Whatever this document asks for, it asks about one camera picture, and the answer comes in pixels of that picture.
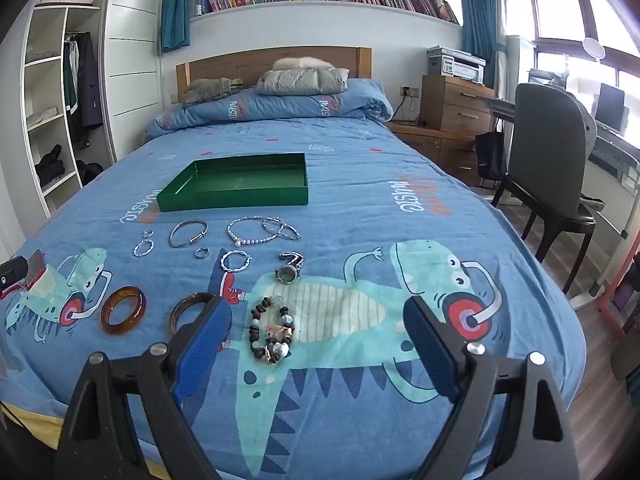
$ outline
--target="blue curtain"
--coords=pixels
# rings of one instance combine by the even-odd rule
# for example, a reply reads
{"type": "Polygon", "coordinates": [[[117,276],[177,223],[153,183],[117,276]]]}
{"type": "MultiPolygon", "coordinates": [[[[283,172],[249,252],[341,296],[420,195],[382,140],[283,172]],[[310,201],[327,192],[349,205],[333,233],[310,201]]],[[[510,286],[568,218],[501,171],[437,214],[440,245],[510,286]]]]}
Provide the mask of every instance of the blue curtain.
{"type": "Polygon", "coordinates": [[[495,52],[506,47],[498,45],[496,0],[462,0],[465,24],[462,27],[462,50],[486,61],[484,84],[494,88],[495,52]]]}
{"type": "Polygon", "coordinates": [[[190,0],[162,0],[160,45],[162,52],[190,44],[190,0]]]}

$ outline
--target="screw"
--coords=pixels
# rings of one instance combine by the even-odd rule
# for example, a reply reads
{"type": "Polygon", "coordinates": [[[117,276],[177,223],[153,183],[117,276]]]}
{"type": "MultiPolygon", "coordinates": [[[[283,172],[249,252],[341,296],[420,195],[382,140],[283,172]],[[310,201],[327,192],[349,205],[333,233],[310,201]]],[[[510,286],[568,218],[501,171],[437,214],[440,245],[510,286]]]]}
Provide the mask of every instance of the screw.
{"type": "Polygon", "coordinates": [[[482,343],[467,343],[466,351],[473,355],[484,354],[485,348],[482,343]]]}
{"type": "Polygon", "coordinates": [[[165,345],[164,343],[153,343],[151,345],[151,348],[149,349],[149,351],[151,352],[151,355],[155,355],[155,356],[164,355],[166,354],[167,350],[168,350],[167,345],[165,345]]]}
{"type": "Polygon", "coordinates": [[[535,365],[543,365],[545,363],[545,357],[540,352],[531,352],[529,354],[530,361],[535,365]]]}
{"type": "Polygon", "coordinates": [[[89,362],[92,365],[99,365],[104,361],[104,354],[102,352],[94,352],[89,356],[89,362]]]}

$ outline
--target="blue gripper pad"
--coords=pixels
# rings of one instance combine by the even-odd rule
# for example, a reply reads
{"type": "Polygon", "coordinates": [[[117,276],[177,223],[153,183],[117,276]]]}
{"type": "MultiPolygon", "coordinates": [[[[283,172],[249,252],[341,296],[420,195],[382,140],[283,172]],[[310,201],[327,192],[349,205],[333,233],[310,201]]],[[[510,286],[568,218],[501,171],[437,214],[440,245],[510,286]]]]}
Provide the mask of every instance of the blue gripper pad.
{"type": "Polygon", "coordinates": [[[218,347],[226,338],[230,325],[231,308],[220,298],[177,362],[172,394],[189,425],[193,424],[204,403],[218,347]]]}
{"type": "Polygon", "coordinates": [[[433,387],[441,396],[455,404],[460,397],[456,362],[413,298],[405,302],[402,320],[433,387]]]}

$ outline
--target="green tray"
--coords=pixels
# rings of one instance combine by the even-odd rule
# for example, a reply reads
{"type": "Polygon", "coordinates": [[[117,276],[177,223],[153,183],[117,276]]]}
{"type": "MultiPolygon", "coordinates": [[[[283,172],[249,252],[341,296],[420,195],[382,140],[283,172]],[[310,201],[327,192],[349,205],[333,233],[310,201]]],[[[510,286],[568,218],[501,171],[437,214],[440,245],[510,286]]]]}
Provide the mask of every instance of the green tray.
{"type": "Polygon", "coordinates": [[[308,203],[304,153],[194,160],[158,195],[163,212],[308,203]]]}

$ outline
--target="wardrobe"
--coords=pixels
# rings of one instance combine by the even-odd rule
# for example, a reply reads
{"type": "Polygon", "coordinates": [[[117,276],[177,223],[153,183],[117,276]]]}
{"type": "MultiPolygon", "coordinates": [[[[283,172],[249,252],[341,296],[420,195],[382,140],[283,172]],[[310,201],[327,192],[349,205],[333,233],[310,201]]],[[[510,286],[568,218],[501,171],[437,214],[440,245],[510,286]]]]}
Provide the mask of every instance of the wardrobe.
{"type": "Polygon", "coordinates": [[[162,111],[160,4],[93,0],[90,5],[43,5],[30,0],[14,21],[0,44],[2,255],[16,251],[82,189],[83,164],[106,170],[142,144],[147,122],[162,111]],[[73,99],[65,49],[72,50],[75,39],[80,44],[86,33],[97,63],[95,107],[102,124],[84,129],[80,141],[78,116],[67,110],[73,99]],[[53,159],[47,156],[47,164],[39,164],[47,153],[57,159],[51,181],[50,174],[43,178],[51,168],[43,168],[53,159]]]}

